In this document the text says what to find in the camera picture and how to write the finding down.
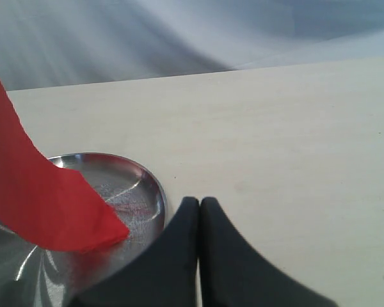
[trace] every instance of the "light wooden surface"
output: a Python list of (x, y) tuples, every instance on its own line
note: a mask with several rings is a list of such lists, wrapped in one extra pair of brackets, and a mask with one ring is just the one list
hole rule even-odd
[(9, 94), (46, 156), (134, 159), (340, 306), (384, 306), (384, 59)]

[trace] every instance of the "shiny metal surface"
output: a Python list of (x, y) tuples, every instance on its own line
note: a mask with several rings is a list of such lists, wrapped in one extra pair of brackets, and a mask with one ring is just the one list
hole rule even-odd
[(101, 153), (50, 158), (79, 170), (130, 228), (108, 251), (85, 254), (44, 250), (0, 223), (0, 307), (64, 307), (72, 295), (122, 269), (163, 230), (168, 215), (159, 182), (143, 166)]

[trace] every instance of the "gray fabric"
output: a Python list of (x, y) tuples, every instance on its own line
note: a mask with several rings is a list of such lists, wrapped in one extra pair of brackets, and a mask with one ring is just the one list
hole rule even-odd
[(7, 90), (384, 56), (384, 0), (0, 1)]

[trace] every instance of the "wooden table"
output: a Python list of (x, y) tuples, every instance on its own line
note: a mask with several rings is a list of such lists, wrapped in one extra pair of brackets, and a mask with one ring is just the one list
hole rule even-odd
[(134, 159), (169, 202), (218, 197), (265, 257), (384, 307), (384, 59), (9, 92), (46, 155)]

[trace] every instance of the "white backdrop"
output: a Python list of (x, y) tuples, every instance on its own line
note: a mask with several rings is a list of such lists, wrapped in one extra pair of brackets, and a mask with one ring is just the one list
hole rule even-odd
[(384, 56), (384, 0), (0, 0), (7, 90)]

